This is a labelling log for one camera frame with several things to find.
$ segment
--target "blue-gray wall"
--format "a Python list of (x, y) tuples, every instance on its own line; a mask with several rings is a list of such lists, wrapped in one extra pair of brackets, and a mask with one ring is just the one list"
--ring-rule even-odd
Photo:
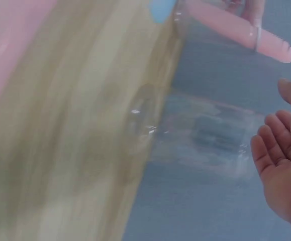
[[(266, 0), (264, 28), (291, 44), (291, 1)], [(288, 107), (277, 93), (291, 64), (233, 46), (189, 40), (173, 87), (188, 95), (267, 114)], [(267, 207), (260, 181), (207, 181), (193, 168), (150, 162), (124, 241), (291, 240), (291, 227)]]

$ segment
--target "pink object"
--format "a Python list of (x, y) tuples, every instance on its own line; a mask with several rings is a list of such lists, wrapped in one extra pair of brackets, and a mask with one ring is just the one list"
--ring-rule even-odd
[(217, 33), (282, 63), (291, 63), (289, 43), (247, 20), (201, 0), (186, 0), (190, 15)]
[(57, 0), (0, 0), (0, 93)]

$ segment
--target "pink fabric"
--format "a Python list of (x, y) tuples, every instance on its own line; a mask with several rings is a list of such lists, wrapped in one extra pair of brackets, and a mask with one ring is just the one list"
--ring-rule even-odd
[(0, 0), (0, 93), (56, 1)]

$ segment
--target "hand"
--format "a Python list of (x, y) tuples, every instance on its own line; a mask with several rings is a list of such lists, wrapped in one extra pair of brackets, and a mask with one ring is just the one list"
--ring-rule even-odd
[[(291, 104), (291, 82), (280, 80), (278, 88)], [(291, 223), (291, 113), (268, 115), (251, 139), (251, 150), (269, 207)]]
[[(235, 12), (242, 3), (243, 0), (230, 0), (228, 11)], [(246, 0), (241, 17), (248, 20), (252, 25), (261, 27), (264, 8), (265, 0)]]

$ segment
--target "pink hair comb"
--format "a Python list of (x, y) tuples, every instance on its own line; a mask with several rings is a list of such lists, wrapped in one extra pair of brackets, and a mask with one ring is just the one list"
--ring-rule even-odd
[(185, 0), (190, 15), (217, 33), (282, 63), (291, 63), (291, 46), (247, 20), (201, 0)]

